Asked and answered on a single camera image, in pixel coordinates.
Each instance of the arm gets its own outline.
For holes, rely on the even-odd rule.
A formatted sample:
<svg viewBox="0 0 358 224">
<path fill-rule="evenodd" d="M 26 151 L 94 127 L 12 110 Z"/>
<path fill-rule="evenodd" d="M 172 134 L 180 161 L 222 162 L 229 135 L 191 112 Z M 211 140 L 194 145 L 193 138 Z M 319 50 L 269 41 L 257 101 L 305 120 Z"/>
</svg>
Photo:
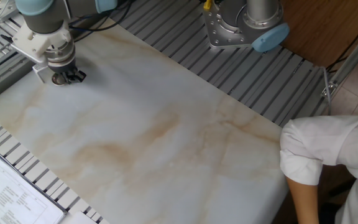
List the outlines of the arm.
<svg viewBox="0 0 358 224">
<path fill-rule="evenodd" d="M 323 164 L 303 144 L 303 133 L 292 121 L 283 128 L 280 167 L 287 178 L 299 224 L 318 224 L 317 185 Z"/>
<path fill-rule="evenodd" d="M 317 186 L 295 182 L 287 177 L 299 224 L 318 224 Z"/>
</svg>

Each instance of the shirt sleeve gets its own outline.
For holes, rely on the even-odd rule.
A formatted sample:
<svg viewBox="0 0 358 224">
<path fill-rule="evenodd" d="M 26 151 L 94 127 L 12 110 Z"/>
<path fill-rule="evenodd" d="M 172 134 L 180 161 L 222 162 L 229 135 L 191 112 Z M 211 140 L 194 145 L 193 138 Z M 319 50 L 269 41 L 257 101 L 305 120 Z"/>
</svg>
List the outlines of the shirt sleeve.
<svg viewBox="0 0 358 224">
<path fill-rule="evenodd" d="M 280 168 L 284 175 L 300 184 L 318 185 L 323 162 L 307 151 L 293 121 L 283 128 L 280 145 Z"/>
</svg>

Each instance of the white shirt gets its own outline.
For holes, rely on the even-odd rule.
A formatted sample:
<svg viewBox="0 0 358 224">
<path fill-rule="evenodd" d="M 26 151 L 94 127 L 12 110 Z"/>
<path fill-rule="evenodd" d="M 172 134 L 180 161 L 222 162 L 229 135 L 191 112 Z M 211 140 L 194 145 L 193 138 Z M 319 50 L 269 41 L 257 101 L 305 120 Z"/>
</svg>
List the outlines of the white shirt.
<svg viewBox="0 0 358 224">
<path fill-rule="evenodd" d="M 283 173 L 295 182 L 318 185 L 324 165 L 344 164 L 357 178 L 335 224 L 358 224 L 358 116 L 320 116 L 291 120 L 281 140 Z"/>
</svg>

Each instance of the wooden surface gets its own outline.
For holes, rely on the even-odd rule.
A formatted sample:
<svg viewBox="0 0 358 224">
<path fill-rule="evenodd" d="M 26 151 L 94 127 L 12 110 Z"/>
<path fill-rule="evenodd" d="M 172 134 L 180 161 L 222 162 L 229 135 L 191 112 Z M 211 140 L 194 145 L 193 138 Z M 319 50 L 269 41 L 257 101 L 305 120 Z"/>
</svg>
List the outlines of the wooden surface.
<svg viewBox="0 0 358 224">
<path fill-rule="evenodd" d="M 281 0 L 290 35 L 283 46 L 313 62 L 333 63 L 358 34 L 358 0 Z"/>
</svg>

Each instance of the person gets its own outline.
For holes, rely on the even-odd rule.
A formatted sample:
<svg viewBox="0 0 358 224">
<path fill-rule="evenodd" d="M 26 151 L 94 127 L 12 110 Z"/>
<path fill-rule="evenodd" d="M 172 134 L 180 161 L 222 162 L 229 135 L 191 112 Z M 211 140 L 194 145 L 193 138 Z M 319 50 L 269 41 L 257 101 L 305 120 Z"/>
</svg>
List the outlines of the person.
<svg viewBox="0 0 358 224">
<path fill-rule="evenodd" d="M 318 224 L 317 185 L 323 165 L 344 164 L 356 178 L 335 224 L 358 224 L 358 116 L 294 119 L 280 138 L 285 174 L 299 224 Z"/>
</svg>

